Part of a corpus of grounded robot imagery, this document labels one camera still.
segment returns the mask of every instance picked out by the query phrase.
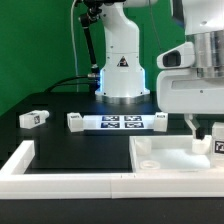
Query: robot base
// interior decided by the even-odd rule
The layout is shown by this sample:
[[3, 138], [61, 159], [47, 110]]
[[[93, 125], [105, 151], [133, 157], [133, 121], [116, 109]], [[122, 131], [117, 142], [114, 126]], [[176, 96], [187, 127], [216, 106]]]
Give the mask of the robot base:
[[143, 93], [140, 96], [135, 97], [110, 97], [106, 95], [102, 95], [99, 91], [96, 91], [96, 100], [105, 103], [113, 103], [113, 104], [135, 104], [140, 102], [149, 101], [150, 99], [150, 91]]

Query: white block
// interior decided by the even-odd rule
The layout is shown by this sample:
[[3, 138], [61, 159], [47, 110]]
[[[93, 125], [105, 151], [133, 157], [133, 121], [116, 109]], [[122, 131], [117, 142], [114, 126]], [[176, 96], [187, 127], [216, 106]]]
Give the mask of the white block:
[[71, 132], [83, 131], [83, 118], [80, 113], [67, 114], [67, 120]]
[[29, 113], [19, 116], [20, 128], [31, 129], [46, 122], [49, 117], [49, 112], [46, 110], [34, 110]]
[[0, 175], [24, 174], [34, 156], [34, 141], [23, 141], [2, 167]]
[[166, 132], [168, 126], [168, 114], [167, 113], [156, 113], [153, 129], [154, 131]]
[[212, 126], [212, 137], [217, 139], [224, 139], [224, 123], [214, 123]]
[[136, 137], [135, 138], [135, 148], [137, 155], [149, 155], [151, 153], [152, 142], [150, 138]]
[[192, 152], [198, 155], [206, 155], [211, 150], [212, 136], [206, 135], [203, 140], [193, 139]]

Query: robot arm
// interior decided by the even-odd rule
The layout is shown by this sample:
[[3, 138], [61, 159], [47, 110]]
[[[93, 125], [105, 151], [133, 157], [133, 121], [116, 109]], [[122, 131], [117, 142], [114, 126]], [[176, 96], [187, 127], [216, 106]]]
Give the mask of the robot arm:
[[[224, 1], [181, 2], [186, 43], [157, 59], [164, 70], [157, 79], [159, 107], [168, 113], [223, 114]], [[173, 15], [175, 3], [171, 0]]]
[[[145, 88], [145, 71], [139, 63], [139, 29], [126, 18], [123, 8], [142, 7], [155, 2], [157, 0], [84, 0], [89, 7], [85, 16], [89, 25], [100, 16], [105, 30], [106, 64], [100, 72], [97, 100], [127, 104], [149, 98], [150, 91]], [[89, 42], [91, 56], [94, 54], [89, 36], [88, 34], [87, 43]]]

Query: white frame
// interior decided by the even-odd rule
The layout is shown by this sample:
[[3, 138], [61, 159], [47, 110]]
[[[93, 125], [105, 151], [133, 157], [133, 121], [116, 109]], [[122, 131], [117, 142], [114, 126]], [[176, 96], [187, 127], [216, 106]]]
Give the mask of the white frame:
[[23, 141], [0, 171], [0, 199], [223, 197], [224, 171], [26, 174], [34, 142]]

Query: black cable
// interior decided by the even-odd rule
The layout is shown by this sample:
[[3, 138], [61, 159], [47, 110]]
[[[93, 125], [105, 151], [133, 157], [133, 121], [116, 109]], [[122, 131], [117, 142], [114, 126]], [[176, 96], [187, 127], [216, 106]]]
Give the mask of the black cable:
[[54, 89], [55, 86], [57, 86], [59, 84], [62, 84], [64, 82], [68, 82], [68, 81], [72, 81], [72, 80], [76, 80], [76, 79], [86, 79], [86, 78], [88, 78], [87, 75], [85, 75], [85, 76], [74, 76], [74, 77], [62, 79], [62, 80], [56, 82], [55, 84], [53, 84], [52, 86], [48, 87], [44, 92], [51, 92], [51, 90]]
[[93, 48], [93, 43], [92, 43], [92, 38], [91, 38], [91, 35], [90, 35], [89, 27], [84, 28], [83, 30], [84, 30], [84, 34], [85, 34], [85, 37], [86, 37], [86, 43], [87, 43], [87, 46], [88, 46], [88, 52], [89, 52], [91, 64], [96, 65], [97, 64], [96, 63], [96, 56], [95, 56], [95, 51], [94, 51], [94, 48]]
[[60, 86], [77, 86], [77, 85], [90, 85], [90, 83], [88, 83], [88, 82], [80, 82], [80, 83], [57, 84], [57, 85], [51, 86], [51, 88], [46, 89], [44, 92], [50, 93], [54, 88], [60, 87]]

